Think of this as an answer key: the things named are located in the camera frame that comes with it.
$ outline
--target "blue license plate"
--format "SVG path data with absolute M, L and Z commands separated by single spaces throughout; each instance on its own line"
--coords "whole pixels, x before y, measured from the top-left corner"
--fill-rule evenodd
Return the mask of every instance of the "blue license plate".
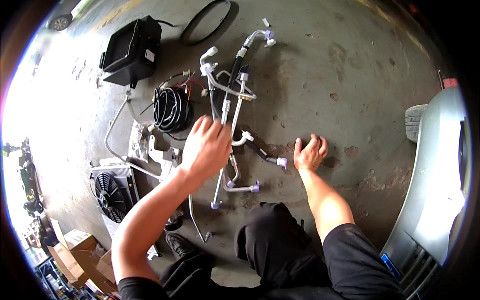
M 390 273 L 392 273 L 392 275 L 397 279 L 397 280 L 400 280 L 400 278 L 402 277 L 400 272 L 395 268 L 395 266 L 393 265 L 393 262 L 390 260 L 390 257 L 388 257 L 388 255 L 386 253 L 384 253 L 382 255 L 382 260 L 384 261 L 385 265 L 387 266 L 388 270 L 390 271 Z

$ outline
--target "silver car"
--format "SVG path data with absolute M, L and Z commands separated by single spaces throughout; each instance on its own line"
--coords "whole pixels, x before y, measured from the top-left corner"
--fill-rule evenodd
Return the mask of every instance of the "silver car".
M 456 86 L 406 112 L 407 136 L 417 140 L 415 164 L 402 210 L 380 255 L 407 299 L 419 296 L 442 268 L 462 223 L 469 188 L 464 178 L 472 167 L 466 117 Z

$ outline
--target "black box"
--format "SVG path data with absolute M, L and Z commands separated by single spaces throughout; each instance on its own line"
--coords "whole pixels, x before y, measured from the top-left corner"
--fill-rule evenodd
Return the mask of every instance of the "black box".
M 110 73 L 104 81 L 135 88 L 152 76 L 158 60 L 162 28 L 152 17 L 137 19 L 112 34 L 100 68 Z

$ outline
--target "left hand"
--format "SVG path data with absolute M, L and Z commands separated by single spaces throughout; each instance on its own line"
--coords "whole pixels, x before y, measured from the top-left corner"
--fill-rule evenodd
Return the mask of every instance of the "left hand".
M 230 131 L 231 126 L 222 126 L 220 119 L 213 122 L 211 117 L 201 116 L 187 137 L 179 168 L 198 182 L 214 176 L 228 163 Z

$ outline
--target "electric fan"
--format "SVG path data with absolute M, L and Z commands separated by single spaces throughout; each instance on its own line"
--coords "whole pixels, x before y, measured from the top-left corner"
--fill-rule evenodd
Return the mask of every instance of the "electric fan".
M 114 177 L 107 173 L 99 173 L 95 181 L 95 194 L 105 215 L 112 221 L 120 223 L 128 211 Z

